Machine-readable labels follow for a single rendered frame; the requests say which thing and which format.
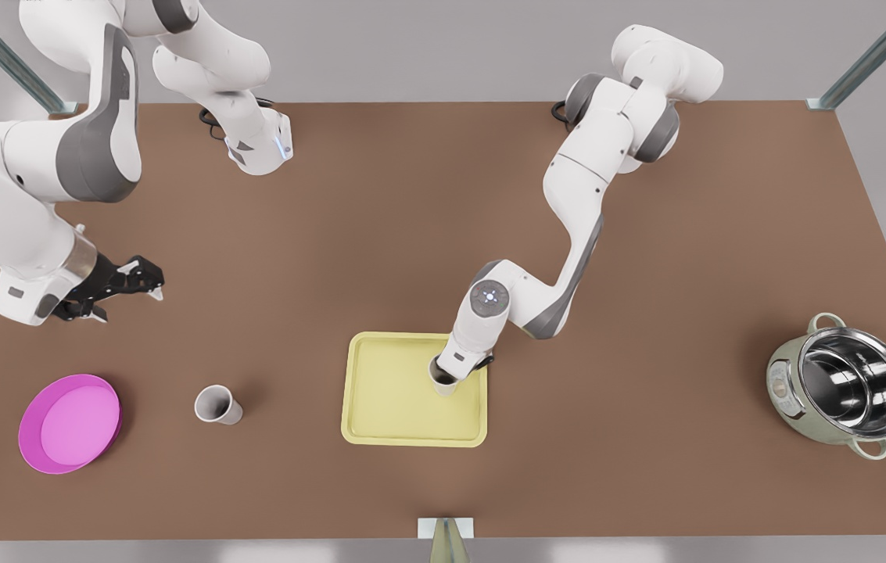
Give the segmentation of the white IKEA cup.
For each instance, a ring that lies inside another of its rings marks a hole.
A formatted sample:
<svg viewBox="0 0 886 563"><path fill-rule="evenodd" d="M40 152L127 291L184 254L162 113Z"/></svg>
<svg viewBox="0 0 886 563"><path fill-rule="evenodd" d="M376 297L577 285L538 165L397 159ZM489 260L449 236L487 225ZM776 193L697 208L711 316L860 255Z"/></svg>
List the white IKEA cup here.
<svg viewBox="0 0 886 563"><path fill-rule="evenodd" d="M460 382L458 378L454 377L447 371L443 370L439 364L439 355L436 355L429 361L429 377L432 379L433 388L435 388L436 392L441 396L450 396L453 395L454 390L457 388L457 384Z"/></svg>
<svg viewBox="0 0 886 563"><path fill-rule="evenodd" d="M240 403L224 385L209 385L195 399L195 414L204 423L238 424L243 417Z"/></svg>

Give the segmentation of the pale green steel pot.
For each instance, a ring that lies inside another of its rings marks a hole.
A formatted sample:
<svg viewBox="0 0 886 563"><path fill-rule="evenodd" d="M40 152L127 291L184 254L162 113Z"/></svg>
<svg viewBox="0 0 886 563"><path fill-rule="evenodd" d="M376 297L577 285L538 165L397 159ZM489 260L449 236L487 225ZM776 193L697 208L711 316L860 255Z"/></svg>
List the pale green steel pot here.
<svg viewBox="0 0 886 563"><path fill-rule="evenodd" d="M886 458L886 343L836 314L816 314L806 334L779 346L766 367L766 392L794 431Z"/></svg>

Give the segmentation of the pale yellow rectangular tray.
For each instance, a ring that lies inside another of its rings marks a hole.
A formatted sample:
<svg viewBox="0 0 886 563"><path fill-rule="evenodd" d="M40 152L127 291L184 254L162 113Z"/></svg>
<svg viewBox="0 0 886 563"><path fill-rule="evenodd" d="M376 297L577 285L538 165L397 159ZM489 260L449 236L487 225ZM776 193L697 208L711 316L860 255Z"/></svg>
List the pale yellow rectangular tray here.
<svg viewBox="0 0 886 563"><path fill-rule="evenodd" d="M482 445L488 371L473 371L449 396L440 395L428 366L446 341L444 334L356 334L347 350L343 438L379 446Z"/></svg>

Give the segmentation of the pink round plate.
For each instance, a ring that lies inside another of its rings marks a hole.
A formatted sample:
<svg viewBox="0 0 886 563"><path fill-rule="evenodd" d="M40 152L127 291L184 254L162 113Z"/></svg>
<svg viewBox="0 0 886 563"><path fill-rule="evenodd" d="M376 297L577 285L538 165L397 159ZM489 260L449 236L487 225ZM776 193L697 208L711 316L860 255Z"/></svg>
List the pink round plate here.
<svg viewBox="0 0 886 563"><path fill-rule="evenodd" d="M98 375L68 375L47 385L29 403L17 442L29 467L62 475L102 456L121 426L120 398L109 382Z"/></svg>

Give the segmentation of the silver frame post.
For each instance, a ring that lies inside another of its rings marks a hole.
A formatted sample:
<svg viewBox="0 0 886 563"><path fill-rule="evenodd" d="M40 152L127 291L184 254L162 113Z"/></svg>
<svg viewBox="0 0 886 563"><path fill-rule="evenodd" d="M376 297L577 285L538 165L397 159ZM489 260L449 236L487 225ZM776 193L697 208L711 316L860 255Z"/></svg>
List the silver frame post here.
<svg viewBox="0 0 886 563"><path fill-rule="evenodd" d="M418 518L417 536L432 541L429 563L471 563L465 539L475 537L474 518Z"/></svg>
<svg viewBox="0 0 886 563"><path fill-rule="evenodd" d="M836 110L856 89L886 62L886 30L817 99L806 99L810 111Z"/></svg>
<svg viewBox="0 0 886 563"><path fill-rule="evenodd" d="M54 117L67 117L78 111L76 102L61 99L6 43L0 38L0 68L11 77L35 102Z"/></svg>

